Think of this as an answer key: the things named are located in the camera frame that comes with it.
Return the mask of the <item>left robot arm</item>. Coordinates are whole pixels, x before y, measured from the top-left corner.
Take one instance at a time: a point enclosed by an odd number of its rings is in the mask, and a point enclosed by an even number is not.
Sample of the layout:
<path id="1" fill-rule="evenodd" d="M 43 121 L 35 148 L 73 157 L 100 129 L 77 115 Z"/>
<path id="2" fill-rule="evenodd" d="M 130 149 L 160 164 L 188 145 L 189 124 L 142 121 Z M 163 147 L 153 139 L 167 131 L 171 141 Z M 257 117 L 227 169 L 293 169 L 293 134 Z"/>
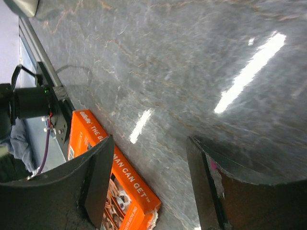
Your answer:
<path id="1" fill-rule="evenodd" d="M 50 114 L 52 98 L 44 87 L 12 89 L 8 83 L 0 85 L 0 138 L 9 135 L 17 118 L 28 119 Z"/>

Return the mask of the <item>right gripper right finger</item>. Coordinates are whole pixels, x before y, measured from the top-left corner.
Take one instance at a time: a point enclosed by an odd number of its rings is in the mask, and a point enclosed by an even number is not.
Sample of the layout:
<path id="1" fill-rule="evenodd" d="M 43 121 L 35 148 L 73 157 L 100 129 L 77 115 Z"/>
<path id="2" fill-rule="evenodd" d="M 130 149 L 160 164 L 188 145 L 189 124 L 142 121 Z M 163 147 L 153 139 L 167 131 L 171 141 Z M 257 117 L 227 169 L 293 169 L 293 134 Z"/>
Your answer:
<path id="1" fill-rule="evenodd" d="M 305 230 L 306 181 L 264 185 L 234 178 L 244 167 L 217 154 L 198 136 L 187 138 L 187 159 L 202 230 Z"/>

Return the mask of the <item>orange razor box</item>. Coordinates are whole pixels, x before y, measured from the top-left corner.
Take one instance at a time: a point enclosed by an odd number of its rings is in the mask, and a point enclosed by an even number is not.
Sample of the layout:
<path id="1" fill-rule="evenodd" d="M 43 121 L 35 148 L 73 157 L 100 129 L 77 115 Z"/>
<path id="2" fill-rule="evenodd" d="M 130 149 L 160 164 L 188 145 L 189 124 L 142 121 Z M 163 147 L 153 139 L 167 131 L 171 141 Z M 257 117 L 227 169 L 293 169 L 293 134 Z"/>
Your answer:
<path id="1" fill-rule="evenodd" d="M 74 111 L 68 159 L 80 156 L 107 136 L 90 110 Z M 152 230 L 156 226 L 160 206 L 160 199 L 115 147 L 102 229 Z"/>

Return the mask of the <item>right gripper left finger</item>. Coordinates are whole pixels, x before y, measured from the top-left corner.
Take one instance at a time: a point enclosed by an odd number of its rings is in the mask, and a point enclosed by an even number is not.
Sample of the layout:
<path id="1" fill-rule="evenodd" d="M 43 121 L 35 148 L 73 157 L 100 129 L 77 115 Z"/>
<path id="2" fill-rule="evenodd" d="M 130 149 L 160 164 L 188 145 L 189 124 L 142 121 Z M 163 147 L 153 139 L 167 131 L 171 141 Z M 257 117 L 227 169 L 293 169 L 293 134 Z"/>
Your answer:
<path id="1" fill-rule="evenodd" d="M 86 153 L 28 181 L 0 185 L 2 230 L 98 230 L 114 155 L 108 136 Z"/>

